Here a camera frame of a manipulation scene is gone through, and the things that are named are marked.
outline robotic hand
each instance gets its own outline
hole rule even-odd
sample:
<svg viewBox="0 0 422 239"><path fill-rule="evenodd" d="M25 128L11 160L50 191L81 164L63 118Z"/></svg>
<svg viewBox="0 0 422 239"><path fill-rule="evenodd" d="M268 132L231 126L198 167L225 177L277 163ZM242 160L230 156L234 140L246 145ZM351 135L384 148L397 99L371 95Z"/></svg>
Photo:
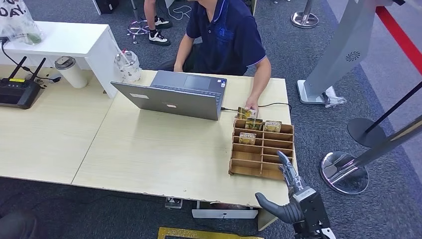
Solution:
<svg viewBox="0 0 422 239"><path fill-rule="evenodd" d="M280 151L277 154L283 164L280 170L289 189L290 203L279 206L266 199L262 193L256 193L259 205L285 223L293 224L295 239L335 239L329 228L330 222L321 195L306 186L287 156Z"/></svg>

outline navy polo shirt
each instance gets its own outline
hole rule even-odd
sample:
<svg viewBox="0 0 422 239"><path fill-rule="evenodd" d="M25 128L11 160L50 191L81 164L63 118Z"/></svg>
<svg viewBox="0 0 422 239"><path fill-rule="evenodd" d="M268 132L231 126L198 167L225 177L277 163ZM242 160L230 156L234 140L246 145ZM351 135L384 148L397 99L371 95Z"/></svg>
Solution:
<svg viewBox="0 0 422 239"><path fill-rule="evenodd" d="M198 73L243 75L266 56L255 19L241 0L218 0L211 22L194 2L186 34L202 37L194 66Z"/></svg>

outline desk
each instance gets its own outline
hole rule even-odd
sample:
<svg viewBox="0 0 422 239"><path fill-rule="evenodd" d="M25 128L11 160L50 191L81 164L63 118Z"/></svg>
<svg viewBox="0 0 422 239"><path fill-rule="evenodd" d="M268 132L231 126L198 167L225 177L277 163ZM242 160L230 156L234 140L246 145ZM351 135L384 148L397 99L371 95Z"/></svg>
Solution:
<svg viewBox="0 0 422 239"><path fill-rule="evenodd" d="M70 184L112 103L102 91L95 78L83 89L62 80L27 110L1 107L0 175Z"/></svg>
<svg viewBox="0 0 422 239"><path fill-rule="evenodd" d="M149 86L155 74L142 71L139 84ZM223 106L243 106L253 78L220 77L227 78ZM259 103L273 102L287 102L283 79L271 79ZM212 121L140 110L118 93L72 184L250 206L262 192L287 204L283 181L228 174L235 115ZM291 123L286 105L260 108L259 117Z"/></svg>
<svg viewBox="0 0 422 239"><path fill-rule="evenodd" d="M94 72L110 98L115 96L117 90L110 81L120 78L114 66L114 58L119 50L107 24L48 21L36 23L44 34L43 41L34 46L8 42L4 46L6 53L17 62L27 56L25 66L38 66L45 57L47 60L44 67L54 67L54 62L60 56L74 57L82 69ZM3 54L0 54L0 64L14 65Z"/></svg>

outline cardboard organizer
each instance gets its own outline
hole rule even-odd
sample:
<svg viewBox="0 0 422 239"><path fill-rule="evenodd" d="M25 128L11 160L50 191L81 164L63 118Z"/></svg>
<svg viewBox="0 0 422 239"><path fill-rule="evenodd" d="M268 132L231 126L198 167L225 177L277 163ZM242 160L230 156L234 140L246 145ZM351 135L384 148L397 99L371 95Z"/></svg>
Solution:
<svg viewBox="0 0 422 239"><path fill-rule="evenodd" d="M277 151L283 152L293 164L295 160L294 127L282 124L280 133L245 129L246 120L234 122L229 174L244 174L284 180ZM255 133L255 145L239 143L239 135Z"/></svg>

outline black sneaker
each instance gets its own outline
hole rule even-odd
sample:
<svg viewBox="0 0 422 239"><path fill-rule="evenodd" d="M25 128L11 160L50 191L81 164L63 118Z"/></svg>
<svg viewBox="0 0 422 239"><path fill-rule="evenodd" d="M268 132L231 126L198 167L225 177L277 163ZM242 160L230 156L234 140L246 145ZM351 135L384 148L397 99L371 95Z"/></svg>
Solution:
<svg viewBox="0 0 422 239"><path fill-rule="evenodd" d="M172 22L167 21L162 17L156 18L156 21L155 21L155 28L156 29L170 28L172 26L173 26Z"/></svg>
<svg viewBox="0 0 422 239"><path fill-rule="evenodd" d="M171 44L169 39L161 35L161 31L157 31L153 37L149 34L149 42L159 46L170 46Z"/></svg>

